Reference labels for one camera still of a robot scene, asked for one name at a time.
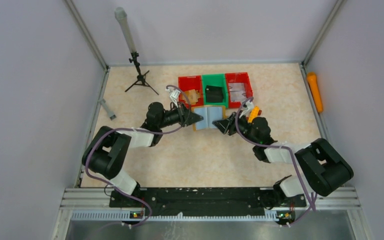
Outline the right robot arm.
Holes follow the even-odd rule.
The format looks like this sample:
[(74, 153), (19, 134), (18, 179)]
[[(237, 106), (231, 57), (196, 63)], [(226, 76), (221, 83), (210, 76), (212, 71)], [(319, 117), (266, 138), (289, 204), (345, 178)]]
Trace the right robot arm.
[(253, 143), (255, 157), (264, 163), (296, 165), (302, 174), (286, 176), (277, 181), (273, 190), (279, 199), (316, 193), (327, 197), (354, 177), (354, 171), (338, 151), (324, 138), (311, 143), (280, 143), (271, 137), (271, 128), (264, 117), (251, 122), (245, 116), (213, 121), (223, 134), (239, 134)]

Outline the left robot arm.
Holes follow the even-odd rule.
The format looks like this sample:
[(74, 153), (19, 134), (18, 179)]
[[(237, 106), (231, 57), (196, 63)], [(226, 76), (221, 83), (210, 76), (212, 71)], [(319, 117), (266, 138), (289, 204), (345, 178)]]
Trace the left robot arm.
[(162, 103), (152, 102), (139, 128), (102, 126), (98, 130), (82, 156), (85, 172), (103, 176), (106, 183), (130, 196), (139, 188), (139, 183), (123, 170), (128, 150), (155, 146), (164, 134), (163, 128), (175, 124), (187, 127), (201, 120), (203, 116), (182, 103), (172, 104), (166, 110)]

